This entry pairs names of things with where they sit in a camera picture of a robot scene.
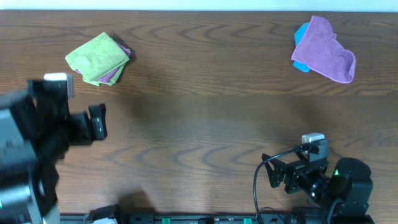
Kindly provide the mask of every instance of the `wooden table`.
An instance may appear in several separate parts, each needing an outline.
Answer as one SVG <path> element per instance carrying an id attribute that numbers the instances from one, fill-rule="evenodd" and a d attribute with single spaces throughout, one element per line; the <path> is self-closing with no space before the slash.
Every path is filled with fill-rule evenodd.
<path id="1" fill-rule="evenodd" d="M 398 16 L 319 12 L 357 59 L 352 83 L 292 66 L 294 32 L 311 12 L 1 11 L 0 92 L 71 72 L 64 57 L 102 31 L 134 49 L 121 82 L 76 76 L 72 111 L 106 103 L 109 136 L 58 163 L 61 212 L 113 203 L 158 212 L 251 212 L 261 154 L 325 133 L 330 169 L 355 157 L 373 172 L 368 213 L 398 222 Z M 295 160 L 294 156 L 283 158 Z M 259 204 L 306 205 L 272 189 Z"/>

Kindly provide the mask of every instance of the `green tape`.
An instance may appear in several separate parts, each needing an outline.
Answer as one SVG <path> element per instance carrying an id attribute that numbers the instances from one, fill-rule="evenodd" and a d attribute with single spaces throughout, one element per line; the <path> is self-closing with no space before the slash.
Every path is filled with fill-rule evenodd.
<path id="1" fill-rule="evenodd" d="M 244 218 L 243 224 L 251 224 L 251 218 Z"/>
<path id="2" fill-rule="evenodd" d="M 170 224 L 172 220 L 170 218 L 162 218 L 162 224 Z"/>

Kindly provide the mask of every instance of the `wire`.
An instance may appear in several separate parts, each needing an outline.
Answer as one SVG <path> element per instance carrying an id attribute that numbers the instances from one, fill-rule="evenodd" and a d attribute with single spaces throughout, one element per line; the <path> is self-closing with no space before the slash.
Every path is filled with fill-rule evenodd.
<path id="1" fill-rule="evenodd" d="M 328 224 L 330 224 L 330 219 L 331 219 L 331 215 L 333 214 L 333 211 L 335 210 L 335 207 L 338 203 L 342 203 L 344 202 L 343 199 L 341 198 L 336 198 L 336 200 L 332 203 L 329 212 L 328 212 L 328 218 L 327 218 L 327 222 Z"/>
<path id="2" fill-rule="evenodd" d="M 300 150 L 302 150 L 302 148 L 303 148 L 302 146 L 299 146 L 299 147 L 296 147 L 296 148 L 291 149 L 291 150 L 289 150 L 289 151 L 285 151 L 285 152 L 282 152 L 282 153 L 280 153 L 280 154 L 276 154 L 276 155 L 274 155 L 274 156 L 272 156 L 272 157 L 270 157 L 270 158 L 268 158 L 268 159 L 262 161 L 262 162 L 257 166 L 257 169 L 256 169 L 256 171 L 254 172 L 254 180 L 253 180 L 254 206 L 256 207 L 256 212 L 257 212 L 256 219 L 258 219 L 259 215 L 261 214 L 261 212 L 260 212 L 260 210 L 259 210 L 259 205 L 258 205 L 258 203 L 257 203 L 257 190 L 256 190 L 257 176 L 258 176 L 258 174 L 259 174 L 260 168 L 261 168 L 262 166 L 264 166 L 264 164 L 266 164 L 267 162 L 269 162 L 269 161 L 271 161 L 271 160 L 273 160 L 273 159 L 276 159 L 276 158 L 281 157 L 281 156 L 284 156 L 284 155 L 288 155 L 288 154 L 290 154 L 290 153 L 292 153 L 292 152 L 300 151 Z M 260 223 L 260 224 L 263 224 L 263 221 L 262 221 L 261 218 L 258 219 L 258 220 L 259 220 L 259 223 Z"/>
<path id="3" fill-rule="evenodd" d="M 260 209 L 260 212 L 263 211 L 264 209 L 271 209 L 273 212 L 276 212 L 275 209 L 273 209 L 272 207 L 268 207 L 268 206 L 262 207 L 262 208 Z M 279 215 L 279 214 L 277 213 L 277 216 L 278 216 L 284 223 L 286 223 L 285 219 L 282 218 L 281 215 Z"/>

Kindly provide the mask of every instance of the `blue cloth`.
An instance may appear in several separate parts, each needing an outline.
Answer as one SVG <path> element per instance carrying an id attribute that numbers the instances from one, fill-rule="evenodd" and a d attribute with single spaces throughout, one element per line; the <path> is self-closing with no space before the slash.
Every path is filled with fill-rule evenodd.
<path id="1" fill-rule="evenodd" d="M 298 31 L 296 31 L 296 33 L 294 34 L 294 41 L 296 42 L 296 46 L 297 44 L 299 44 L 299 42 L 301 41 L 301 39 L 304 36 L 305 31 L 307 31 L 308 25 L 310 25 L 309 22 L 304 23 L 299 29 Z M 304 63 L 300 63 L 298 61 L 294 61 L 293 62 L 293 66 L 297 69 L 299 69 L 302 72 L 309 72 L 311 69 L 308 68 L 308 66 L 306 66 Z"/>

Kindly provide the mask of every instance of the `cloth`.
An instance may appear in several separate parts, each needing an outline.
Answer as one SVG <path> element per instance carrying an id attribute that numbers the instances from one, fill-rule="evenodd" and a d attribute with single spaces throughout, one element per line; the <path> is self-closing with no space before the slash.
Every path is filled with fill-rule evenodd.
<path id="1" fill-rule="evenodd" d="M 118 43 L 116 43 L 116 44 L 123 50 L 123 52 L 124 52 L 127 56 L 130 56 L 130 54 L 131 54 L 130 49 L 127 49 L 127 48 L 123 47 L 122 45 L 120 45 L 120 44 L 118 44 Z M 117 71 L 119 71 L 119 70 L 122 71 L 122 70 L 123 70 L 123 67 L 124 67 L 124 65 L 120 66 L 119 68 L 115 68 L 114 70 L 112 70 L 112 71 L 109 72 L 108 74 L 104 75 L 103 77 L 97 79 L 96 81 L 92 81 L 92 82 L 91 82 L 91 81 L 86 81 L 86 82 L 91 83 L 91 84 L 96 85 L 96 86 L 99 86 L 100 83 L 109 84 L 110 79 L 112 79 L 112 77 L 115 76 L 115 74 L 116 74 Z M 121 74 L 121 73 L 118 73 L 118 74 L 117 74 L 116 80 L 119 78 L 120 74 Z"/>
<path id="2" fill-rule="evenodd" d="M 84 81 L 93 82 L 124 65 L 129 57 L 103 32 L 69 53 L 65 59 L 73 70 L 81 72 Z"/>
<path id="3" fill-rule="evenodd" d="M 308 25 L 310 25 L 309 22 L 304 23 L 298 31 L 294 34 L 294 41 L 296 43 L 296 46 L 300 43 L 301 39 L 303 38 L 305 31 L 307 31 Z M 306 66 L 304 63 L 300 63 L 298 61 L 293 62 L 293 66 L 297 69 L 299 69 L 302 72 L 309 72 L 311 69 Z"/>
<path id="4" fill-rule="evenodd" d="M 336 82 L 350 83 L 354 79 L 355 55 L 337 42 L 329 21 L 323 17 L 312 16 L 292 60 Z"/>

